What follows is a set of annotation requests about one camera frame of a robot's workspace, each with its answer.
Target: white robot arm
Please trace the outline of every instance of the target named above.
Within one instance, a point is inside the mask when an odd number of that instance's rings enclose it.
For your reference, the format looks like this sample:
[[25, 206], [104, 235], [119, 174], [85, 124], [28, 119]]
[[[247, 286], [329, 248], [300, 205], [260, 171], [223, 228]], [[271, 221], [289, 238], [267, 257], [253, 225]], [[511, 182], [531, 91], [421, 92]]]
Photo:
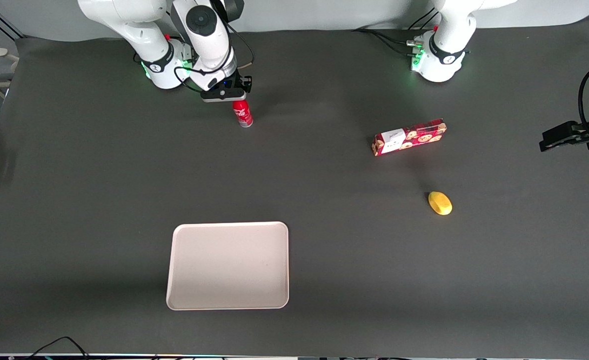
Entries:
[[190, 78], [205, 91], [201, 92], [204, 101], [243, 100], [250, 91], [251, 80], [244, 82], [237, 71], [226, 24], [239, 18], [244, 0], [174, 0], [170, 18], [183, 42], [166, 39], [154, 23], [166, 14], [166, 0], [77, 1], [87, 18], [111, 28], [132, 45], [157, 87], [171, 89]]
[[121, 35], [141, 57], [141, 63], [153, 84], [161, 89], [178, 87], [189, 77], [184, 66], [190, 48], [176, 39], [166, 40], [154, 23], [166, 13], [165, 0], [78, 0], [81, 11], [90, 20]]
[[436, 32], [429, 30], [407, 44], [414, 47], [415, 53], [411, 70], [430, 82], [440, 83], [449, 80], [461, 69], [461, 61], [466, 55], [464, 48], [477, 29], [477, 19], [472, 12], [504, 7], [517, 0], [432, 1], [441, 14]]

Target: white tray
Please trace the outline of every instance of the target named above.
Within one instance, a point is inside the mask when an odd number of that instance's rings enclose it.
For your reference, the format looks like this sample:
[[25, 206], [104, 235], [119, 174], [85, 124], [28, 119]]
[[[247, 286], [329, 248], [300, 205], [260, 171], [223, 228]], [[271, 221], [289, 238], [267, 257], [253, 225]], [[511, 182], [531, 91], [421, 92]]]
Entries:
[[172, 235], [172, 310], [279, 309], [288, 303], [288, 226], [194, 223]]

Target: cable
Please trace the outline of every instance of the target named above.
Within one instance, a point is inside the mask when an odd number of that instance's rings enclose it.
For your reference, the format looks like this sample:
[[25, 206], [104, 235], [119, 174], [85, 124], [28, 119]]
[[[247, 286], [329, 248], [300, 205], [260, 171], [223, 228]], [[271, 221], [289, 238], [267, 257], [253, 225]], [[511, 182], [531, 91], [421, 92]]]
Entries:
[[435, 9], [435, 8], [434, 8], [434, 7], [432, 7], [432, 9], [430, 9], [430, 11], [428, 11], [427, 13], [425, 13], [425, 14], [424, 14], [423, 16], [421, 16], [420, 18], [416, 19], [416, 21], [415, 21], [415, 22], [413, 22], [413, 23], [412, 23], [412, 25], [410, 25], [410, 26], [408, 27], [408, 30], [412, 30], [412, 29], [413, 29], [413, 27], [414, 27], [414, 26], [415, 26], [415, 25], [416, 25], [418, 22], [420, 22], [420, 21], [421, 21], [421, 19], [425, 18], [426, 16], [429, 16], [429, 15], [430, 15], [430, 13], [432, 13], [432, 11], [433, 11], [434, 9]]
[[378, 34], [373, 33], [373, 35], [374, 35], [374, 37], [379, 39], [382, 43], [384, 43], [388, 48], [390, 48], [390, 50], [394, 51], [395, 53], [400, 54], [400, 55], [404, 55], [404, 56], [408, 54], [408, 52], [404, 52], [404, 51], [398, 50], [397, 48], [394, 48], [390, 43], [388, 43], [388, 41], [386, 41], [386, 39], [379, 36]]
[[390, 41], [391, 43], [395, 43], [395, 44], [406, 44], [406, 41], [402, 41], [400, 39], [393, 39], [390, 36], [384, 34], [381, 31], [377, 31], [377, 30], [372, 30], [372, 29], [366, 29], [365, 27], [359, 27], [357, 29], [352, 30], [353, 32], [357, 32], [357, 33], [366, 33], [366, 34], [373, 34], [373, 35], [379, 35], [381, 37], [383, 37], [384, 39]]
[[[408, 30], [413, 29], [413, 27], [416, 25], [416, 23], [420, 22], [421, 19], [425, 18], [426, 16], [429, 16], [430, 13], [432, 13], [432, 11], [434, 11], [434, 7], [432, 7], [432, 9], [430, 9], [430, 11], [428, 11], [427, 13], [425, 13], [423, 16], [421, 16], [420, 18], [416, 19], [415, 22], [412, 23], [412, 25], [410, 25], [408, 27]], [[432, 15], [431, 18], [429, 18], [427, 20], [427, 22], [424, 23], [424, 27], [427, 23], [429, 23], [437, 14], [439, 14], [439, 11], [437, 11], [434, 15]], [[394, 51], [397, 54], [400, 55], [408, 55], [408, 52], [404, 52], [404, 51], [400, 51], [397, 48], [394, 48], [390, 43], [394, 43], [394, 44], [402, 44], [405, 45], [406, 41], [400, 40], [400, 39], [395, 39], [392, 38], [386, 34], [384, 34], [381, 31], [377, 31], [377, 30], [372, 30], [372, 29], [368, 29], [367, 28], [368, 25], [362, 26], [362, 27], [357, 27], [356, 29], [352, 30], [353, 32], [357, 32], [357, 33], [366, 33], [366, 34], [372, 34], [374, 35], [377, 39], [379, 39], [382, 43], [384, 43], [388, 48], [390, 48], [390, 50]]]
[[194, 92], [198, 92], [199, 94], [201, 94], [201, 90], [200, 89], [195, 89], [194, 87], [188, 85], [185, 83], [185, 80], [182, 80], [179, 75], [177, 75], [177, 69], [184, 69], [184, 70], [192, 70], [189, 67], [184, 67], [184, 66], [177, 66], [176, 68], [174, 68], [173, 73], [175, 74], [176, 79], [178, 80], [178, 82], [181, 83], [181, 85], [185, 86], [186, 88], [194, 91]]
[[248, 44], [248, 42], [246, 41], [246, 39], [244, 39], [244, 37], [242, 35], [239, 34], [239, 32], [237, 32], [237, 30], [235, 30], [235, 28], [233, 28], [232, 26], [230, 26], [230, 23], [227, 22], [223, 22], [226, 27], [230, 28], [230, 30], [232, 30], [232, 32], [237, 35], [239, 37], [239, 39], [241, 39], [241, 41], [243, 41], [244, 44], [246, 44], [246, 48], [248, 48], [248, 50], [250, 50], [250, 54], [252, 54], [252, 59], [250, 60], [249, 63], [244, 64], [242, 66], [237, 66], [237, 69], [243, 69], [243, 68], [248, 68], [249, 66], [251, 66], [254, 63], [254, 59], [255, 59], [255, 54], [254, 54], [254, 50], [253, 48], [251, 48], [251, 46]]
[[426, 22], [423, 23], [423, 25], [421, 25], [421, 27], [419, 29], [423, 29], [425, 27], [425, 25], [428, 25], [428, 23], [435, 18], [435, 16], [437, 16], [439, 14], [439, 11], [437, 11], [436, 13], [434, 13], [432, 16], [430, 16], [429, 19], [427, 19]]
[[81, 355], [83, 355], [84, 359], [88, 360], [89, 354], [86, 352], [86, 350], [84, 350], [81, 346], [79, 346], [79, 344], [77, 344], [77, 342], [75, 340], [73, 340], [73, 338], [70, 336], [59, 337], [58, 339], [56, 339], [48, 344], [45, 344], [44, 346], [41, 346], [39, 349], [37, 349], [35, 352], [33, 352], [32, 355], [28, 356], [26, 359], [31, 359], [32, 357], [34, 357], [38, 353], [41, 353], [41, 351], [44, 350], [45, 348], [47, 348], [48, 346], [51, 346], [52, 344], [58, 342], [59, 340], [63, 340], [63, 339], [68, 339], [71, 343], [73, 343], [74, 346], [76, 346], [77, 349], [79, 349], [79, 351], [80, 351]]
[[585, 73], [583, 80], [581, 80], [581, 84], [578, 86], [578, 117], [581, 119], [581, 125], [583, 125], [584, 130], [589, 134], [589, 125], [588, 121], [586, 121], [586, 116], [583, 112], [583, 91], [586, 87], [586, 82], [589, 79], [589, 71]]

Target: white wall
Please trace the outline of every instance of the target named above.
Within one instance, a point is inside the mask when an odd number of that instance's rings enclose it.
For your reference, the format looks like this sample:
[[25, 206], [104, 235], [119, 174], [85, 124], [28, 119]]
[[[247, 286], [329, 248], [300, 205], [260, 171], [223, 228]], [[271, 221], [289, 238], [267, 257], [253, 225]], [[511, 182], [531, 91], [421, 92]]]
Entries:
[[[407, 27], [432, 7], [429, 0], [245, 0], [245, 3], [241, 18], [232, 23], [240, 32], [341, 30], [374, 23], [381, 23], [379, 28]], [[117, 36], [88, 20], [77, 0], [0, 0], [0, 13], [21, 32], [34, 37], [82, 41]], [[519, 0], [499, 9], [477, 11], [475, 16], [480, 28], [562, 25], [589, 16], [589, 0]], [[165, 18], [160, 26], [169, 30], [169, 19]]]

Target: gray table surface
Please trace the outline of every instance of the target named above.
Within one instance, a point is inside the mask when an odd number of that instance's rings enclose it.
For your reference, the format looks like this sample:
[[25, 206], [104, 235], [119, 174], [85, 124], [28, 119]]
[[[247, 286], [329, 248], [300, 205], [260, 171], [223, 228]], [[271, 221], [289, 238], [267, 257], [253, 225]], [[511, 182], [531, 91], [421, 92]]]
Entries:
[[[367, 34], [247, 40], [249, 129], [155, 88], [125, 41], [18, 43], [0, 353], [68, 335], [91, 353], [589, 359], [589, 151], [538, 148], [578, 119], [589, 21], [480, 29], [444, 84]], [[438, 117], [441, 141], [372, 155], [375, 133]], [[169, 310], [174, 228], [244, 221], [290, 228], [288, 305]]]

